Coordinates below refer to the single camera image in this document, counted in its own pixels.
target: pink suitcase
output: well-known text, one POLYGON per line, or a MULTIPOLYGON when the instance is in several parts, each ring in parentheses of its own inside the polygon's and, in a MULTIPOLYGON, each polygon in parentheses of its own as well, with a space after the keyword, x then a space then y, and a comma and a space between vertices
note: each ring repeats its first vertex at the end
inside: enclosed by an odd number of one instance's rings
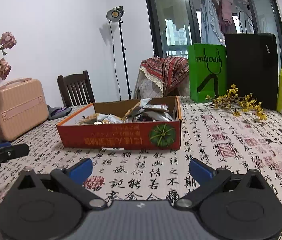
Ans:
POLYGON ((41 82, 24 78, 0 87, 0 139, 13 141, 43 123, 49 112, 41 82))

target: glass panel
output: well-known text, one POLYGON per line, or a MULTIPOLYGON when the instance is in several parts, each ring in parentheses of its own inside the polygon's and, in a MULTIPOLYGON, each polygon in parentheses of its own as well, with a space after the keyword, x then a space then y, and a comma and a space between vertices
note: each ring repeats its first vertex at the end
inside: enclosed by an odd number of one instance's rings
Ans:
POLYGON ((188 58, 192 44, 188 14, 189 0, 155 0, 164 56, 188 58))
POLYGON ((254 33, 248 0, 192 0, 202 43, 225 45, 226 33, 254 33))
POLYGON ((278 37, 278 29, 275 21, 273 7, 270 0, 253 0, 255 13, 260 33, 271 33, 275 35, 278 49, 279 72, 281 71, 281 49, 278 37))

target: white logo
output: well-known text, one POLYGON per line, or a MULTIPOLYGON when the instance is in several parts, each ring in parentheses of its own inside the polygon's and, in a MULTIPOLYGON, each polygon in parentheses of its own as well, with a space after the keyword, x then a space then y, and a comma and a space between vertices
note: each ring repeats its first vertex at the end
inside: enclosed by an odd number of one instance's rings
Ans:
POLYGON ((140 204, 139 205, 137 205, 137 207, 139 207, 139 208, 143 208, 145 206, 145 204, 144 203, 142 203, 142 202, 140 202, 140 204))

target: calligraphy tablecloth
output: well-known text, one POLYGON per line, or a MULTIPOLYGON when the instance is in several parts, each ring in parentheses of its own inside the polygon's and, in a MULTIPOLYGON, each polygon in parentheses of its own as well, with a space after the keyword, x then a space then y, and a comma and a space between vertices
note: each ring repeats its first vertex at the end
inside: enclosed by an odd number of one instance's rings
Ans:
POLYGON ((253 115, 234 117, 181 98, 182 141, 178 151, 116 151, 64 148, 56 129, 60 120, 47 121, 14 144, 27 143, 28 156, 0 168, 0 202, 25 167, 37 174, 57 166, 70 167, 82 158, 93 161, 93 173, 85 187, 105 199, 169 199, 174 202, 198 183, 188 164, 198 158, 207 165, 245 174, 258 169, 282 203, 282 115, 267 111, 265 125, 253 115))

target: black door frame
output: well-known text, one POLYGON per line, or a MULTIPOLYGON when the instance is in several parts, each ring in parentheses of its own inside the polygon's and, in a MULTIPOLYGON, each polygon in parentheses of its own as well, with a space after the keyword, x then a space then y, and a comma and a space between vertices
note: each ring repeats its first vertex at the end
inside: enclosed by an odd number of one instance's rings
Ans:
MULTIPOLYGON (((271 5, 273 7, 274 17, 275 17, 275 21, 276 21, 276 25, 277 25, 277 30, 278 30, 278 39, 279 39, 279 45, 280 45, 280 51, 281 51, 281 65, 282 65, 282 20, 281 20, 279 7, 278 7, 276 0, 270 0, 270 1, 271 1, 271 5)), ((146 2, 147 2, 148 12, 149 12, 154 56, 155 57, 163 57, 160 32, 156 33, 156 31, 155 31, 155 30, 159 30, 159 21, 158 21, 158 15, 157 15, 157 12, 156 12, 155 2, 154 2, 154 0, 146 0, 146 2)), ((197 18, 192 0, 189 0, 189 2, 190 2, 190 10, 191 10, 191 14, 192 14, 192 19, 194 21, 193 23, 191 23, 191 21, 189 21, 192 43, 201 43, 198 18, 197 18)), ((255 26, 255 30, 257 31, 257 33, 259 33, 259 27, 258 27, 258 23, 257 23, 255 10, 254 10, 255 6, 254 6, 254 3, 253 3, 253 0, 248 0, 248 3, 250 5, 253 25, 255 26)))
MULTIPOLYGON (((148 13, 149 13, 149 19, 150 19, 150 29, 151 29, 151 35, 152 35, 154 56, 155 57, 165 57, 165 55, 163 55, 163 50, 162 50, 160 27, 159 27, 159 20, 158 20, 155 0, 146 0, 146 3, 148 6, 148 13)), ((200 32, 199 32, 199 22, 197 19, 197 14, 194 11, 192 0, 189 0, 189 4, 186 3, 186 7, 187 7, 188 15, 192 16, 192 19, 189 19, 191 42, 192 44, 201 43, 201 37, 200 37, 200 32)))

